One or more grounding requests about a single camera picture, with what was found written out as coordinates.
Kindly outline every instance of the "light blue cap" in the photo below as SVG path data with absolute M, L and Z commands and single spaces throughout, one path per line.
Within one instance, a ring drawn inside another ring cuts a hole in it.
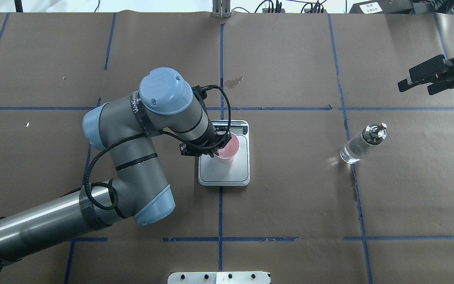
M 89 111 L 82 121 L 83 135 L 90 141 L 90 144 L 98 150 L 103 150 L 105 147 L 101 141 L 99 134 L 99 117 L 101 117 L 102 108 L 108 103 L 104 103 L 97 108 Z
M 140 226 L 148 225 L 168 216 L 175 209 L 175 199 L 171 186 L 167 185 L 143 209 L 134 215 L 134 220 Z
M 150 71 L 141 80 L 139 97 L 149 110 L 172 115 L 186 109 L 194 95 L 182 75 L 171 68 L 161 67 Z

